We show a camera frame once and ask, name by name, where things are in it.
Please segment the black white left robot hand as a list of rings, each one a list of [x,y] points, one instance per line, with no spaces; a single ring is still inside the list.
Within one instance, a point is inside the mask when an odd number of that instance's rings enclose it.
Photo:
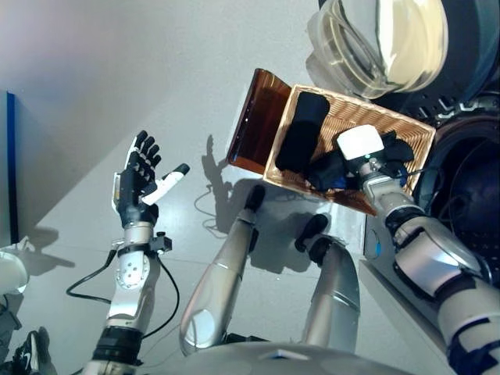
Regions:
[[[147,131],[140,131],[127,151],[124,167],[114,173],[112,207],[123,228],[145,222],[156,225],[157,202],[183,179],[191,167],[181,163],[166,174],[157,172],[162,161],[159,146]]]

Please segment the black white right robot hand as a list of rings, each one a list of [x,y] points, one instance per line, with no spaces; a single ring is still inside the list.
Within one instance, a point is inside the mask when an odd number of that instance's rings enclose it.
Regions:
[[[369,124],[350,128],[337,137],[344,161],[353,166],[361,166],[371,159],[386,159],[385,146],[377,129]]]

